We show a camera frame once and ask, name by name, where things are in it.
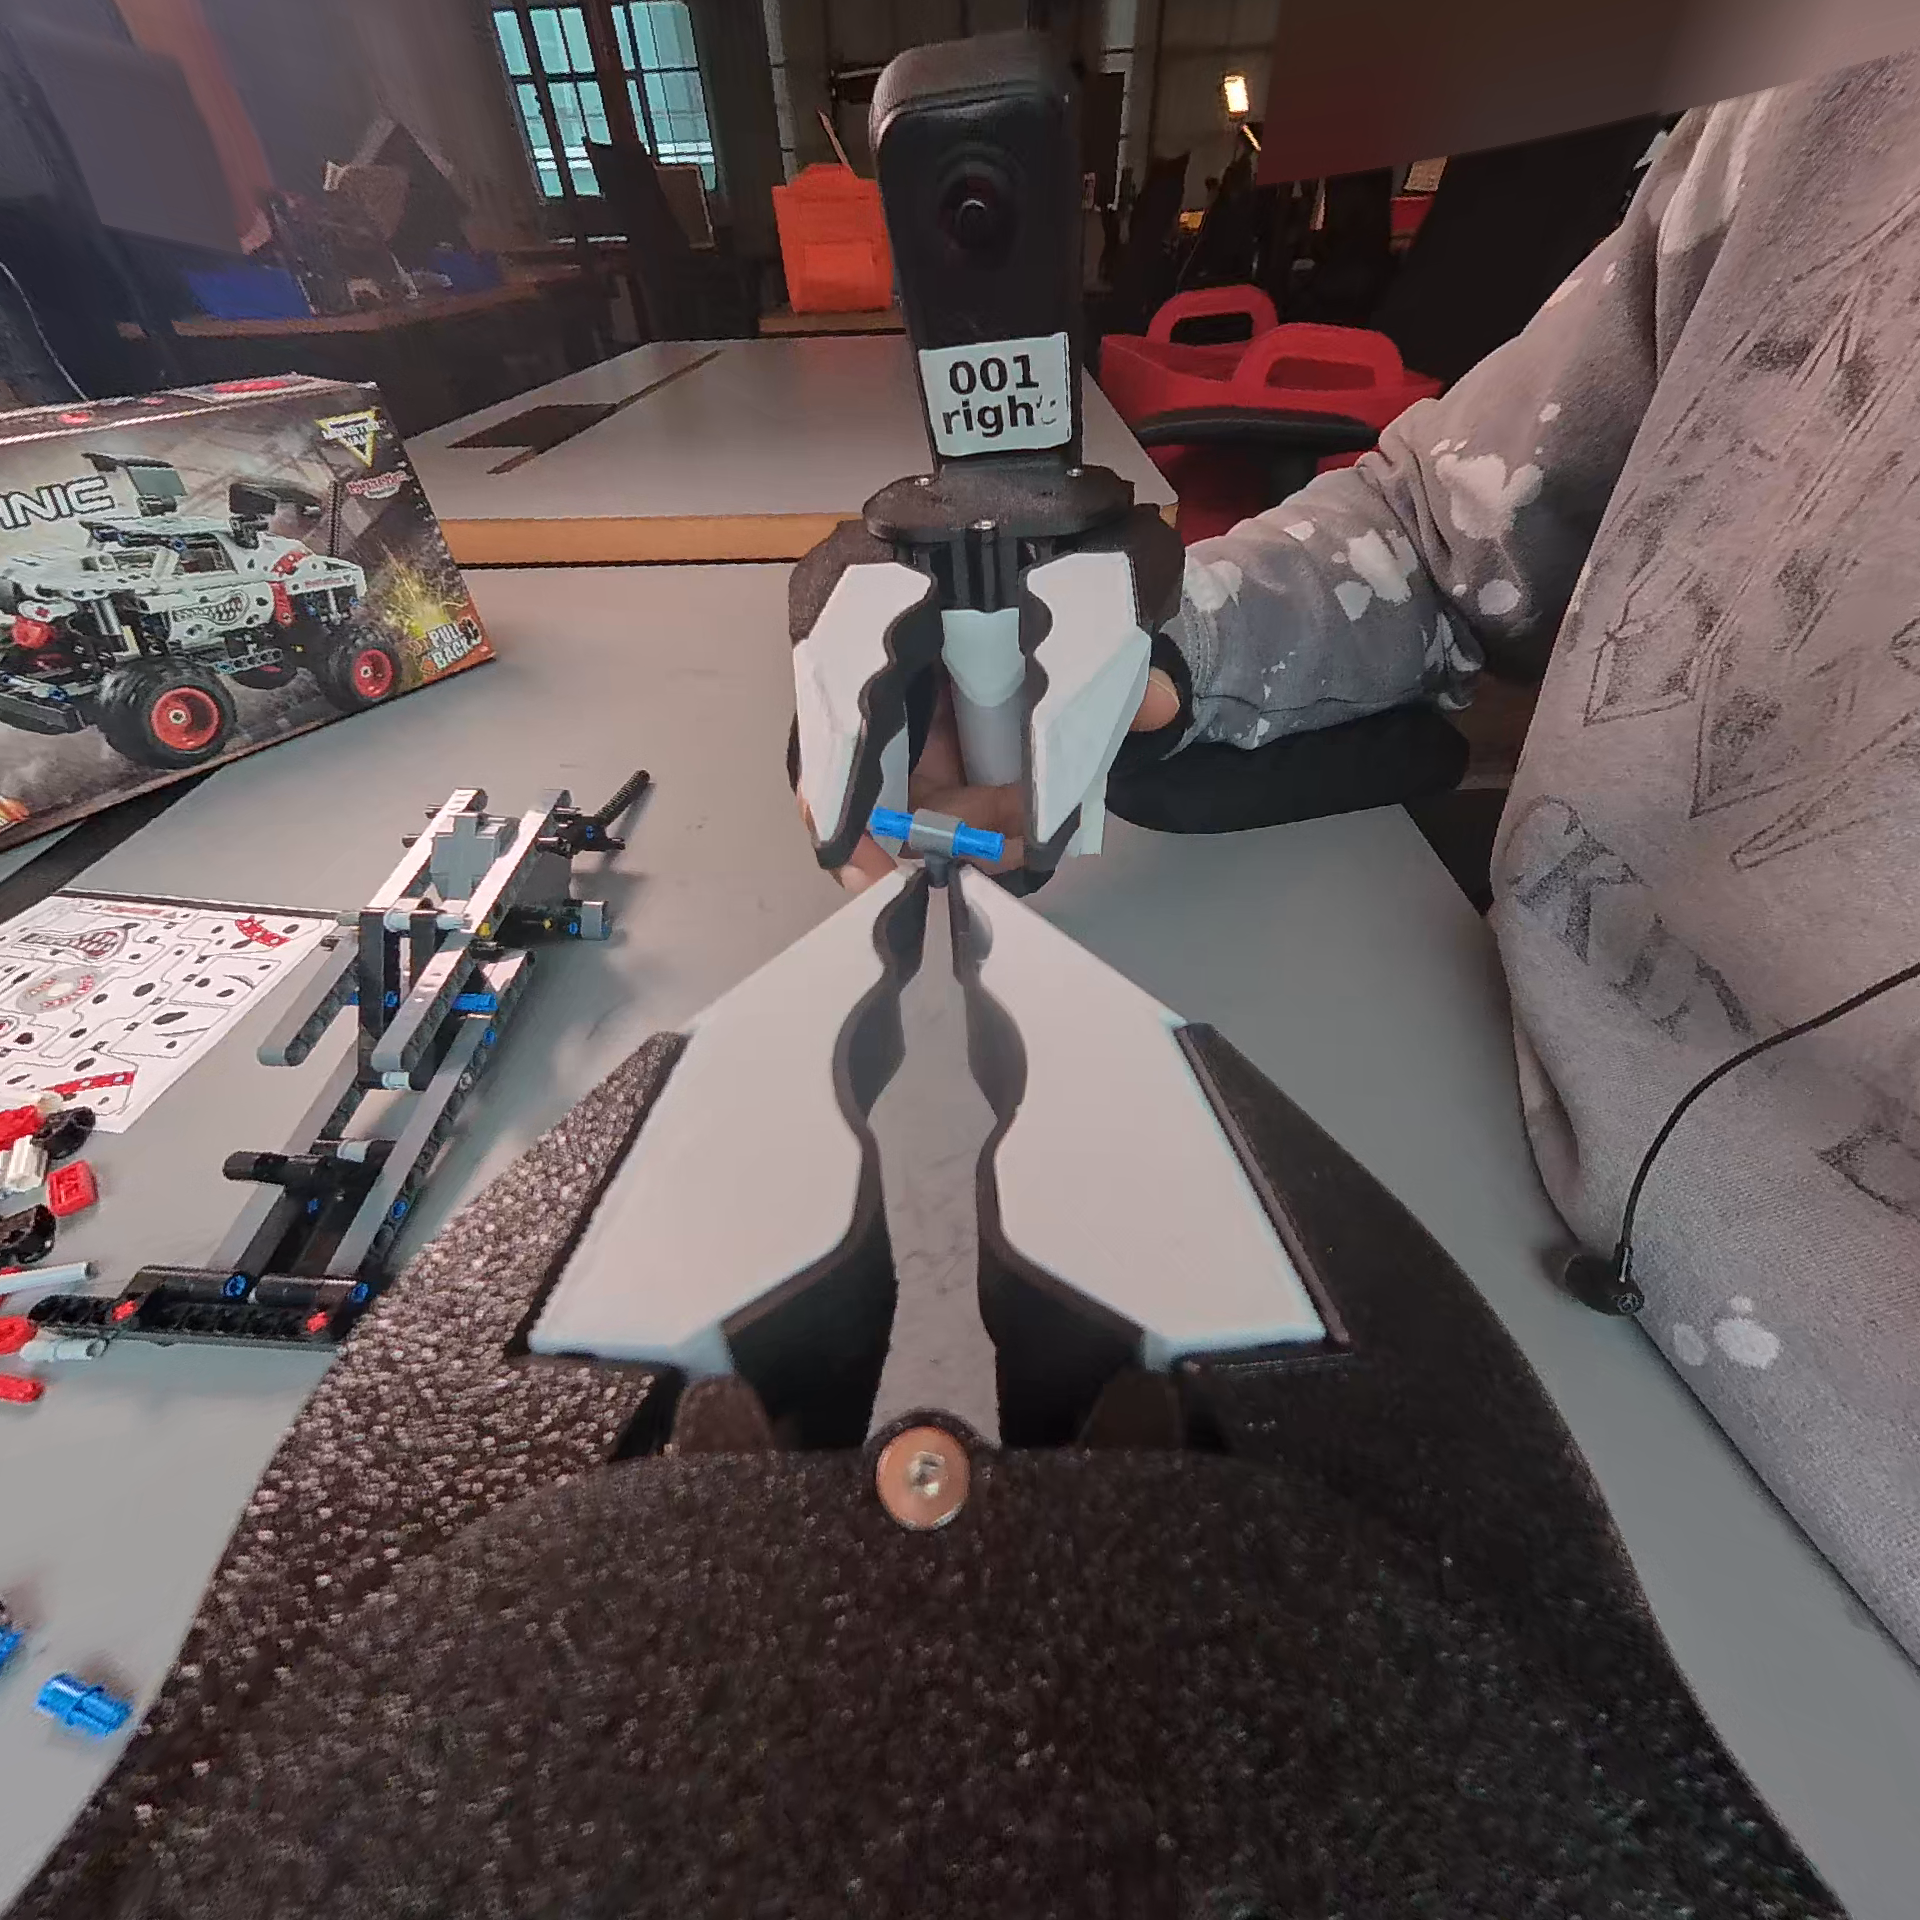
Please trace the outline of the person's right forearm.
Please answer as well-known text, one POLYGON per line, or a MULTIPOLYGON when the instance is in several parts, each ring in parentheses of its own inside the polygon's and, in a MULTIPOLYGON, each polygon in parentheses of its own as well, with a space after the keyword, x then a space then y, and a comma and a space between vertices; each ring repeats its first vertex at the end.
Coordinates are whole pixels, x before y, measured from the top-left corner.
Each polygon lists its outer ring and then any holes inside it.
POLYGON ((1356 467, 1189 550, 1166 634, 1187 673, 1178 748, 1460 710, 1492 660, 1555 634, 1623 460, 1591 383, 1599 279, 1572 274, 1356 467))

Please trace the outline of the blue toy pin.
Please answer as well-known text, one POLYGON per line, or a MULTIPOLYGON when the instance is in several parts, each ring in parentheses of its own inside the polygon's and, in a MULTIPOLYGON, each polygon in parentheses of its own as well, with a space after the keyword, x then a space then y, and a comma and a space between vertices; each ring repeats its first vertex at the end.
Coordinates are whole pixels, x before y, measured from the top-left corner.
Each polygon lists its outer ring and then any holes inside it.
POLYGON ((876 842, 899 843, 903 857, 937 868, 948 868, 953 861, 974 861, 990 868, 1006 855, 1002 833, 974 828, 931 807, 876 807, 868 818, 868 834, 876 842))

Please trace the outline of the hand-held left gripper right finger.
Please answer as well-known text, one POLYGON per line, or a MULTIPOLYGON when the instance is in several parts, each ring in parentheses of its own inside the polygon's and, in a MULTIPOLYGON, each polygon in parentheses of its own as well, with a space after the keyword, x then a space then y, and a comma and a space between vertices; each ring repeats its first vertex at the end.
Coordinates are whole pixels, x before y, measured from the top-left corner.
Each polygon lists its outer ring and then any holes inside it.
POLYGON ((979 871, 953 878, 953 969, 1006 1250, 1130 1323, 1142 1358, 1323 1345, 1185 1020, 979 871))

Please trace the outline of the pile of red white bricks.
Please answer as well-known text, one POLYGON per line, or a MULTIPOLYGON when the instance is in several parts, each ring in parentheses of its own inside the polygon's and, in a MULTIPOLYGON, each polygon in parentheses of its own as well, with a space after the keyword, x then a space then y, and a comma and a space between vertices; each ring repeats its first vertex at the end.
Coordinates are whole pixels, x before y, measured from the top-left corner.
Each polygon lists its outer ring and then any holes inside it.
POLYGON ((84 1323, 81 1286, 90 1262, 60 1262, 65 1221, 99 1202, 84 1162, 97 1116, 62 1092, 44 1090, 2 1113, 2 1399, 33 1406, 60 1363, 97 1359, 108 1338, 84 1323))

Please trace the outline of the toy truck cardboard box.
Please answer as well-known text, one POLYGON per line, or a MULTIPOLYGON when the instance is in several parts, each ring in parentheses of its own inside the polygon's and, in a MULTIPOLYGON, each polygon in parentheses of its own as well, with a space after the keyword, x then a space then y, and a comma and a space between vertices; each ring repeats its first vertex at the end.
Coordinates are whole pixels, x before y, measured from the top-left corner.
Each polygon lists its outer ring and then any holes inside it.
POLYGON ((378 387, 4 412, 4 849, 490 659, 378 387))

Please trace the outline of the orange plastic crate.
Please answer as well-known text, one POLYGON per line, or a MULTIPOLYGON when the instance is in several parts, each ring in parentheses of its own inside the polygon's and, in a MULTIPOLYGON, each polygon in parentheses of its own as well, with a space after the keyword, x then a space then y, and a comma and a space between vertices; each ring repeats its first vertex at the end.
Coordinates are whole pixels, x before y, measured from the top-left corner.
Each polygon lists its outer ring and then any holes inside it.
POLYGON ((772 187, 787 301, 797 317, 879 313, 895 274, 876 180, 811 162, 772 187))

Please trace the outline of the grey desk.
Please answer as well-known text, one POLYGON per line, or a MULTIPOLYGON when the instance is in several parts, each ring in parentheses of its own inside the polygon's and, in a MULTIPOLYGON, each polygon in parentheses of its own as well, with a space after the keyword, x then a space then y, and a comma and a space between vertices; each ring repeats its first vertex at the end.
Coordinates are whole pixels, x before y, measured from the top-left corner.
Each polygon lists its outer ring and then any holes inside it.
MULTIPOLYGON (((783 567, 470 575, 495 660, 245 759, 91 859, 94 892, 357 908, 450 788, 601 803, 653 773, 589 893, 609 943, 549 953, 469 1106, 413 1252, 635 1045, 836 908, 783 782, 783 567)), ((1126 826, 1039 913, 1214 1025, 1447 1245, 1550 1388, 1642 1586, 1756 1788, 1852 1916, 1915 1916, 1915 1671, 1747 1471, 1647 1338, 1562 1299, 1558 1223, 1521 1124, 1492 938, 1401 811, 1181 838, 1126 826)), ((4 1905, 119 1734, 33 1710, 55 1671, 150 1703, 310 1351, 150 1349, 55 1364, 4 1407, 4 1905)))

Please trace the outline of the grey table with wooden edge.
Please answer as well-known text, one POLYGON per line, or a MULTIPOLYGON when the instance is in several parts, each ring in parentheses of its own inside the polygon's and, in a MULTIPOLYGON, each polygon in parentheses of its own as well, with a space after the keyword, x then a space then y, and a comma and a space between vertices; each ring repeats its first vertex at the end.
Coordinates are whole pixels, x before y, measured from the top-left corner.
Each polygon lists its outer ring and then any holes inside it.
POLYGON ((931 463, 899 334, 651 343, 406 453, 469 569, 797 559, 931 463))

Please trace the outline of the white sticker sheet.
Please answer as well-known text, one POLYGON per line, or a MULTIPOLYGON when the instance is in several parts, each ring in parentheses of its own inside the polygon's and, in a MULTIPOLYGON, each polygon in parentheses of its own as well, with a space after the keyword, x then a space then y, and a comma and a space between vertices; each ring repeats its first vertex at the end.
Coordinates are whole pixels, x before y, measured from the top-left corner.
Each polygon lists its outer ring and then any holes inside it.
POLYGON ((322 947, 330 913, 60 892, 2 926, 2 1106, 124 1133, 322 947))

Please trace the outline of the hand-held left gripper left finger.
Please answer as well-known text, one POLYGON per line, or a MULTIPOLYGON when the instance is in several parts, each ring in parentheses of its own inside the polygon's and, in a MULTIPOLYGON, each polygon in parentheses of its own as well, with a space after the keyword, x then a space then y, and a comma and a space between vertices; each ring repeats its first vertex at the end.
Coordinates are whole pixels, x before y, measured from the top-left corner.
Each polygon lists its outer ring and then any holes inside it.
POLYGON ((927 885, 893 873, 692 1017, 533 1323, 533 1351, 737 1366, 751 1315, 878 1207, 927 885))

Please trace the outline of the grey toy brick chassis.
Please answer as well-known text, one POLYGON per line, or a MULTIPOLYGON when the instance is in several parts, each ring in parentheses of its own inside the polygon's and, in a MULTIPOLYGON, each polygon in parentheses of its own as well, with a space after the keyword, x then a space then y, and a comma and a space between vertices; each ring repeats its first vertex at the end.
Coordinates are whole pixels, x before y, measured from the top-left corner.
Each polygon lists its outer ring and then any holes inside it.
POLYGON ((261 1042, 262 1066, 294 1068, 354 1017, 351 1052, 294 1139, 225 1162, 253 1199, 215 1254, 143 1265, 111 1299, 65 1299, 67 1323, 86 1338, 341 1345, 390 1276, 395 1239, 491 1069, 537 949, 609 935, 609 908, 577 893, 573 865, 623 851, 618 830, 651 782, 638 770, 601 807, 556 788, 523 813, 490 811, 477 786, 452 791, 261 1042))

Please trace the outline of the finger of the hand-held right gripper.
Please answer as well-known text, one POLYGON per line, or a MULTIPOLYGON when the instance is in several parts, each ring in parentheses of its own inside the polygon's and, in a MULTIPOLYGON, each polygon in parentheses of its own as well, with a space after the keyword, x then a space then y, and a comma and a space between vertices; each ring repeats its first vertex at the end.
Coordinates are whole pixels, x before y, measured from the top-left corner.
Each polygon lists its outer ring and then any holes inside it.
POLYGON ((842 569, 801 639, 801 805, 823 868, 876 805, 946 807, 956 722, 933 578, 899 559, 842 569))
POLYGON ((1146 695, 1150 637, 1130 557, 1057 557, 1027 572, 1044 612, 1029 655, 1037 687, 1027 715, 1027 865, 1095 855, 1107 786, 1146 695))

